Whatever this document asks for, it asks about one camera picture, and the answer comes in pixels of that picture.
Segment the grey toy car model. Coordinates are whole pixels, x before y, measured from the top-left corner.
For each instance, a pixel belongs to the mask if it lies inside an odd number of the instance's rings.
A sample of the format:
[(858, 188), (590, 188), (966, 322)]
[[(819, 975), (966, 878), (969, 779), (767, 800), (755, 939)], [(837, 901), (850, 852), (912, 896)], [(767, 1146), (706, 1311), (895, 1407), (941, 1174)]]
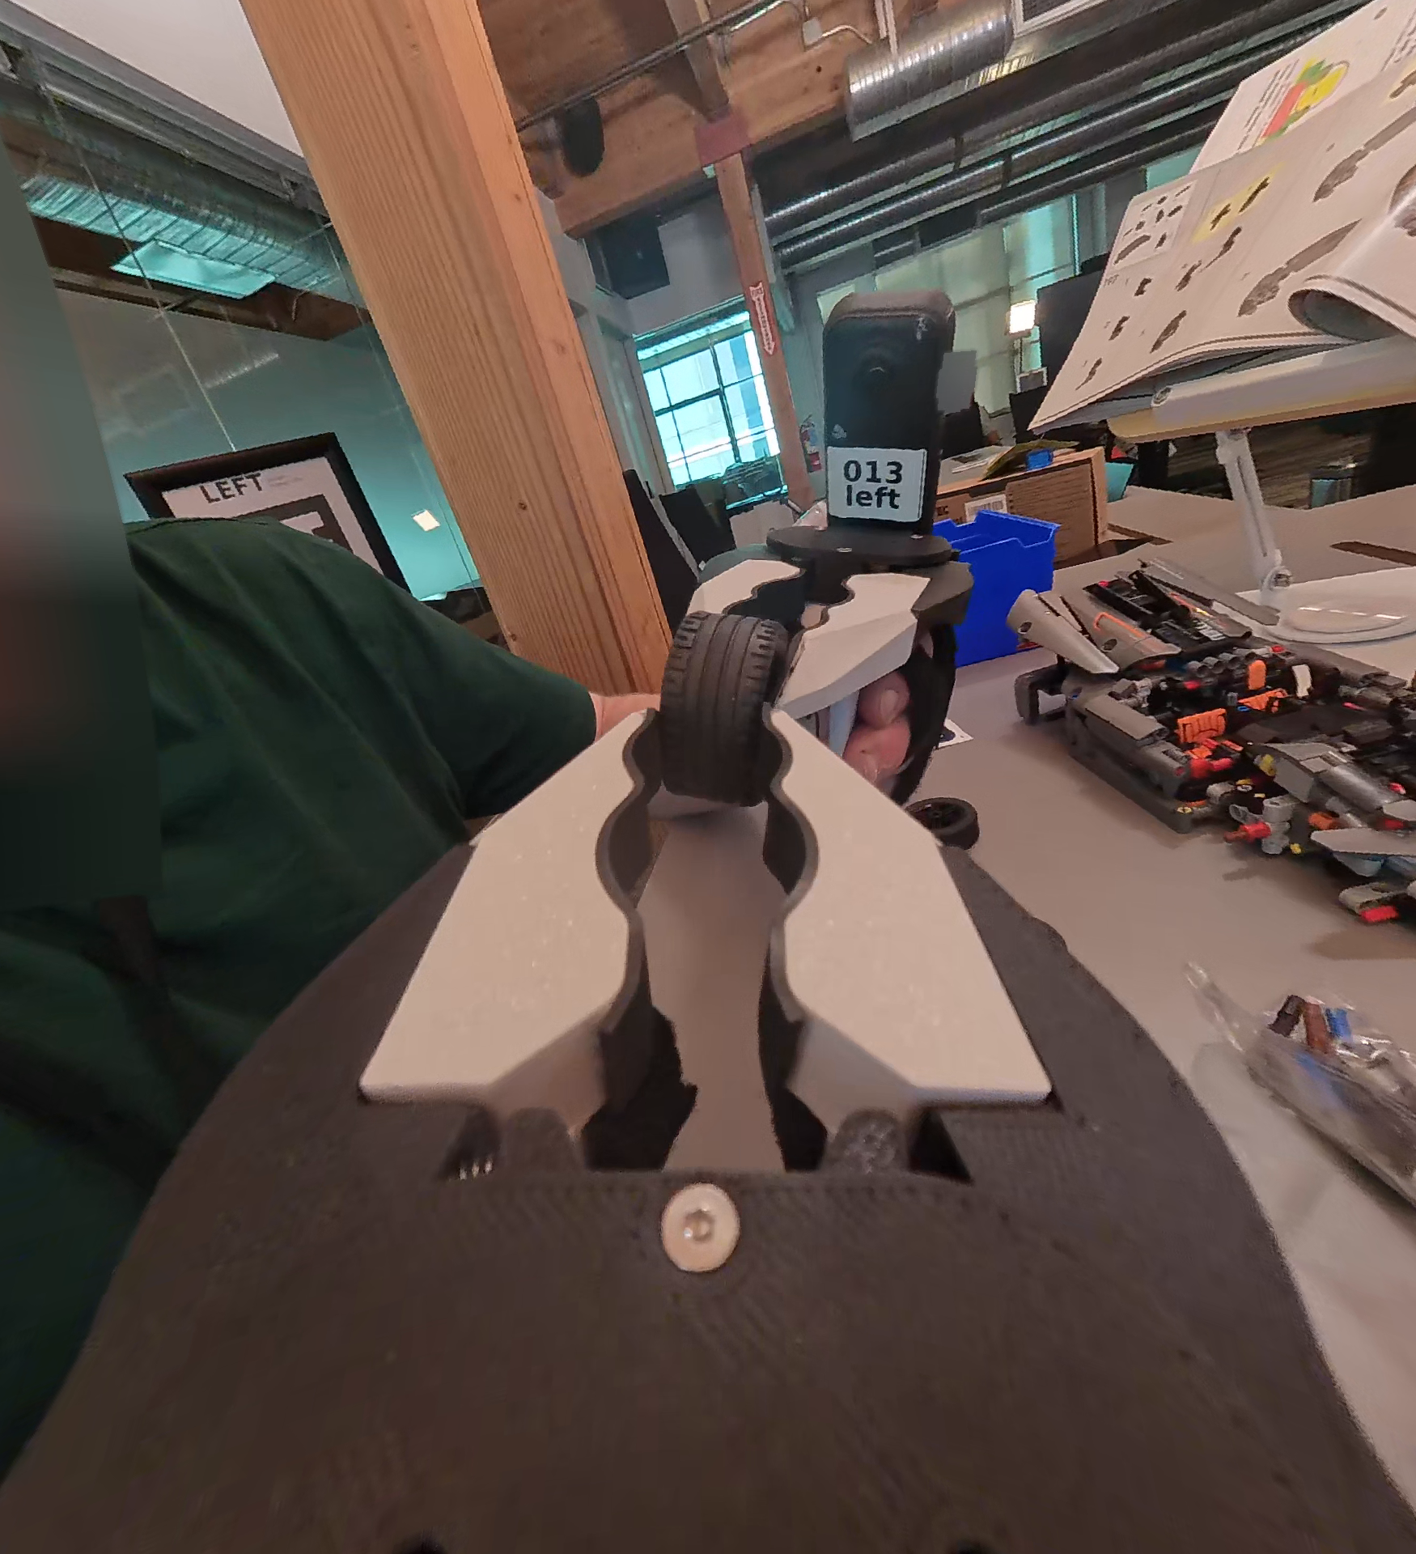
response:
[(1052, 653), (1019, 718), (1165, 826), (1222, 826), (1266, 857), (1341, 875), (1360, 923), (1416, 921), (1416, 568), (1280, 593), (1223, 591), (1161, 560), (1070, 594), (1023, 591), (1006, 627)]

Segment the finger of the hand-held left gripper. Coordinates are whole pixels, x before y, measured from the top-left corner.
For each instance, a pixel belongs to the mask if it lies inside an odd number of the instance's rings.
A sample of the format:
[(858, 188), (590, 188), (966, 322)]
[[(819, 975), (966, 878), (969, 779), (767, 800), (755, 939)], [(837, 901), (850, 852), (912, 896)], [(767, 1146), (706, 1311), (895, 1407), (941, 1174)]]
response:
[(912, 656), (918, 575), (853, 575), (847, 596), (798, 634), (781, 689), (781, 712), (806, 720), (864, 691)]
[(807, 585), (799, 572), (724, 572), (698, 585), (692, 612), (799, 617), (806, 601)]

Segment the silver ventilation duct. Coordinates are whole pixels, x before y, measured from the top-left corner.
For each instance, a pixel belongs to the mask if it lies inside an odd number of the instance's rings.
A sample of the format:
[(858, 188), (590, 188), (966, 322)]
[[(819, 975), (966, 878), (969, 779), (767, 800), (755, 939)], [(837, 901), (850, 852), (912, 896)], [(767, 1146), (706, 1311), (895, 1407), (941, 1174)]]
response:
[(853, 49), (845, 61), (843, 118), (858, 142), (969, 88), (1008, 57), (1010, 2), (931, 10), (897, 38)]

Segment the clear bag of small parts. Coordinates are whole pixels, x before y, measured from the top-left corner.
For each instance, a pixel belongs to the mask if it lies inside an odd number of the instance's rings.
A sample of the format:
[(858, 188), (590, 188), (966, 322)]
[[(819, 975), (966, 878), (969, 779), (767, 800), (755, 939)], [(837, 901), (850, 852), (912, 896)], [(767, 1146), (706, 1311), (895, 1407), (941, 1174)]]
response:
[(1416, 1211), (1416, 1056), (1346, 1003), (1289, 993), (1253, 1014), (1204, 967), (1184, 976), (1246, 1074)]

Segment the blue plastic bin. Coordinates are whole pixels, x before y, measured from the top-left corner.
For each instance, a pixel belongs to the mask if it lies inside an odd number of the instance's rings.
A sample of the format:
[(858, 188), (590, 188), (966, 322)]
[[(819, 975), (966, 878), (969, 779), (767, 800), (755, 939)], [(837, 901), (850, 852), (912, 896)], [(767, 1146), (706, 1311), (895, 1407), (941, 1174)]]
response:
[(1023, 593), (1050, 588), (1057, 526), (980, 510), (969, 521), (939, 519), (933, 531), (951, 544), (974, 578), (964, 621), (954, 629), (956, 666), (1015, 653), (1021, 638), (1008, 625), (1008, 614)]

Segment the black rubber toy tire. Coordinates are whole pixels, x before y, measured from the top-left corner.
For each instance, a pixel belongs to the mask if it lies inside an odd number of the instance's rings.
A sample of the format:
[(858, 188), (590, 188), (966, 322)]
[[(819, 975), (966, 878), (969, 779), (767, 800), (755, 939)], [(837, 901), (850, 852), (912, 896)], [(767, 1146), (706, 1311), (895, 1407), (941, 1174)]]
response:
[(659, 776), (680, 798), (732, 808), (767, 790), (765, 707), (791, 638), (768, 619), (695, 611), (678, 625), (659, 692)]

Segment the brown cardboard box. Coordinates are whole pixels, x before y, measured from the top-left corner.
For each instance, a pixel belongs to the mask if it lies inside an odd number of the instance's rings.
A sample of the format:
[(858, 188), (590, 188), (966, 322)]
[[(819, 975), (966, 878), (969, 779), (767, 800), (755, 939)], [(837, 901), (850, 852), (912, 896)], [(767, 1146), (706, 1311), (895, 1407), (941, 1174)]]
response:
[(1054, 451), (1039, 470), (995, 477), (941, 472), (935, 523), (970, 523), (992, 510), (1054, 526), (1057, 570), (1098, 560), (1111, 542), (1108, 461), (1096, 449)]

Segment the bright window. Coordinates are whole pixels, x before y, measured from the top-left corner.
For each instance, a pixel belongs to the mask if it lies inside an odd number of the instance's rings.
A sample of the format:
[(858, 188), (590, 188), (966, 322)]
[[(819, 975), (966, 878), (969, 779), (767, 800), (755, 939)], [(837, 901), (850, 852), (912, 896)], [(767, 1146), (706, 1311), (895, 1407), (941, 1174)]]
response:
[(674, 487), (780, 454), (745, 310), (685, 320), (634, 348)]

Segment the open building manual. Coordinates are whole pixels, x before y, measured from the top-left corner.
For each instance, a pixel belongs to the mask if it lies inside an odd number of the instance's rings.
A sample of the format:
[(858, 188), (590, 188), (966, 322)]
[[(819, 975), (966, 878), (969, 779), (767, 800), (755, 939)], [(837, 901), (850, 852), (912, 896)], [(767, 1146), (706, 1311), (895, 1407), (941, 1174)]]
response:
[(1194, 436), (1416, 402), (1416, 4), (1251, 77), (1125, 209), (1034, 420)]

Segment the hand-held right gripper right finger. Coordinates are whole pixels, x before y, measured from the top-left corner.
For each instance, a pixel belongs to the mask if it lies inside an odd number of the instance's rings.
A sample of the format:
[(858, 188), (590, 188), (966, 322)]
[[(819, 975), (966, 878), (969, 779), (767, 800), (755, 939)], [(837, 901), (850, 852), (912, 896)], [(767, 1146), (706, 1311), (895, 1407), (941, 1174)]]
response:
[(943, 847), (781, 710), (765, 725), (762, 859), (785, 901), (758, 994), (783, 1153), (881, 1114), (1024, 1109), (1050, 1079)]

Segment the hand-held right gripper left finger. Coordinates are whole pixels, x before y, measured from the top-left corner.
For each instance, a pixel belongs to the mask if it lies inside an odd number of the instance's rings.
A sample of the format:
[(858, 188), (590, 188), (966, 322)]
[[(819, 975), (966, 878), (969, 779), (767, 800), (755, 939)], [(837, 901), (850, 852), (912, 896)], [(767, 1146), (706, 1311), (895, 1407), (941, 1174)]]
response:
[(473, 844), (362, 1073), (365, 1099), (496, 1120), (550, 1110), (574, 1133), (638, 1097), (657, 1040), (638, 913), (654, 718), (623, 718)]

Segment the white book stand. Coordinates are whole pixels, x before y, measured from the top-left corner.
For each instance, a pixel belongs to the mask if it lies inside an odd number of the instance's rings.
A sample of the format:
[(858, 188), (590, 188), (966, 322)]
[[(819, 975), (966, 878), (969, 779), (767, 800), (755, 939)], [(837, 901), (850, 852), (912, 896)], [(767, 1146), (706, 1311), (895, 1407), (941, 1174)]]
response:
[(1225, 356), (1199, 371), (1108, 376), (1098, 359), (1052, 379), (1039, 426), (1106, 421), (1122, 436), (1210, 434), (1236, 506), (1251, 598), (1227, 606), (1285, 629), (1302, 645), (1373, 647), (1416, 635), (1416, 567), (1295, 583), (1264, 505), (1248, 433), (1262, 425), (1416, 402), (1416, 340), (1406, 335)]

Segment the black framed marker sign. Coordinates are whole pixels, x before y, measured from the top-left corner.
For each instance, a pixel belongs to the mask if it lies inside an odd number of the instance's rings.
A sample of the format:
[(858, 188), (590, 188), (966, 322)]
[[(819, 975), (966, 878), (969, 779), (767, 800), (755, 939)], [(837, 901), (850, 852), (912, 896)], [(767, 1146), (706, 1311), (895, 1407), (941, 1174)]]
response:
[(269, 521), (329, 541), (406, 590), (406, 578), (336, 434), (295, 438), (125, 474), (155, 521)]

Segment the wooden pillar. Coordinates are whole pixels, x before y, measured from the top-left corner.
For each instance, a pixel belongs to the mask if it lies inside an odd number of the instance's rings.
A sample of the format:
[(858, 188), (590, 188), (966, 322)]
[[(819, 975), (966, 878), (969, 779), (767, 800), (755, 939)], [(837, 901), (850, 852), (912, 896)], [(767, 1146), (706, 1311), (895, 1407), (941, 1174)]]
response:
[(755, 209), (749, 160), (750, 131), (744, 116), (736, 108), (727, 108), (698, 124), (696, 142), (700, 165), (713, 172), (718, 185), (718, 203), (757, 340), (788, 496), (796, 513), (804, 513), (816, 496)]
[(479, 7), (243, 10), (507, 645), (657, 691), (672, 634)]

